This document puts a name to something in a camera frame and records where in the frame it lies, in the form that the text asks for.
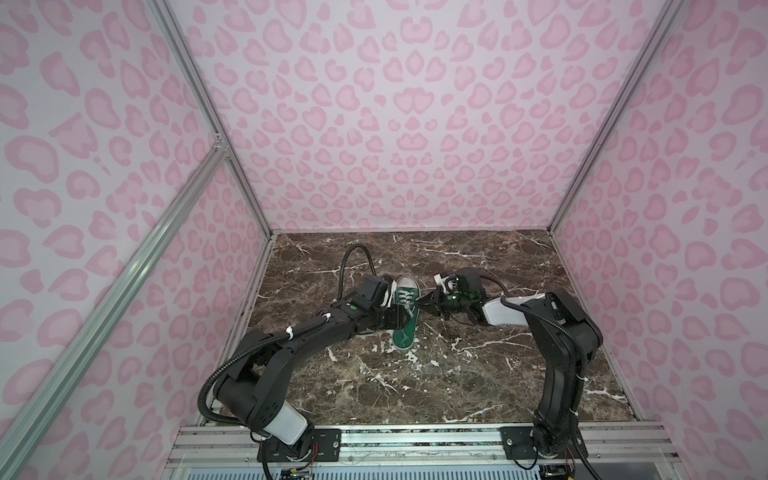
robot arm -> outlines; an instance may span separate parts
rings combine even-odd
[[[437,288],[417,300],[416,305],[446,320],[465,313],[472,323],[484,326],[509,324],[506,317],[513,313],[524,315],[546,361],[545,386],[534,414],[530,442],[544,457],[561,454],[572,446],[586,458],[574,445],[578,434],[576,411],[587,365],[603,342],[600,330],[563,289],[521,305],[510,303],[505,292],[498,299],[502,307],[484,308],[496,299],[488,300],[483,279],[503,289],[500,282],[476,269],[462,268],[451,275],[436,275]],[[279,440],[277,446],[287,458],[304,458],[313,443],[313,425],[285,401],[293,370],[309,356],[359,333],[402,328],[408,316],[401,305],[392,301],[395,289],[391,277],[367,275],[358,290],[296,327],[296,335],[290,329],[278,335],[249,331],[233,358],[214,372],[200,391],[201,413],[223,421],[206,407],[208,390],[213,387],[214,396],[237,417],[229,423],[271,435]]]

green sneaker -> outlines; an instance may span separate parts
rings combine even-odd
[[[419,284],[410,275],[403,275],[397,280],[395,290],[395,303],[403,305],[410,315],[410,319],[401,330],[392,332],[392,342],[399,349],[408,349],[413,345],[416,334],[416,321],[419,319],[419,308],[413,303],[421,295]]]

white shoelace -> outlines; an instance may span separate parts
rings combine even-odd
[[[412,305],[413,305],[413,292],[409,292],[406,290],[398,290],[397,291],[397,297],[398,300],[400,300],[400,304],[403,305],[406,308],[406,312],[408,312],[408,316],[413,318],[413,312],[412,312]]]

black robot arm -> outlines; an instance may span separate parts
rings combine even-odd
[[[313,426],[285,401],[293,370],[358,333],[402,328],[407,312],[392,302],[395,287],[389,276],[366,275],[359,289],[295,328],[271,335],[259,329],[249,331],[233,357],[200,390],[200,413],[215,422],[272,435],[283,443],[289,457],[303,458],[310,449]],[[211,412],[207,407],[210,390],[234,417]]]

brown marble surface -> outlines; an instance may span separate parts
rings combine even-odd
[[[512,295],[563,286],[573,291],[545,232],[303,233],[280,235],[249,328],[285,329],[330,303],[344,250],[371,251],[378,274],[413,275],[422,293],[432,276],[484,269]],[[349,258],[345,290],[369,272]],[[496,293],[493,285],[486,287]],[[530,422],[541,398],[544,360],[523,327],[464,325],[422,313],[416,342],[402,352],[387,332],[357,336],[296,369],[288,401],[316,425],[350,423]],[[590,365],[582,421],[633,419],[602,352]]]

